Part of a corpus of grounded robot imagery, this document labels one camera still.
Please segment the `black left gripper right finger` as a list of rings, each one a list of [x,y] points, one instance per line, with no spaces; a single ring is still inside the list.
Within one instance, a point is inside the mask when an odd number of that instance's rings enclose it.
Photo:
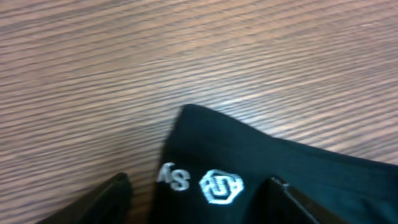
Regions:
[[[254,222],[260,224],[347,224],[327,202],[329,192],[294,185],[278,176],[254,183]]]

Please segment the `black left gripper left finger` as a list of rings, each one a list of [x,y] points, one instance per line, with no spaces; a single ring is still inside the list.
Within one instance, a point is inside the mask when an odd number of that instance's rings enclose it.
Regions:
[[[120,172],[38,224],[124,223],[131,207],[131,197],[129,177]]]

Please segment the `black t-shirt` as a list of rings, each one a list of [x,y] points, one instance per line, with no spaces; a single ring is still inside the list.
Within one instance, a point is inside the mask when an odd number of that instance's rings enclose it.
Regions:
[[[348,223],[397,222],[397,166],[266,135],[185,105],[160,160],[150,223],[255,223],[254,183],[278,176],[331,196]]]

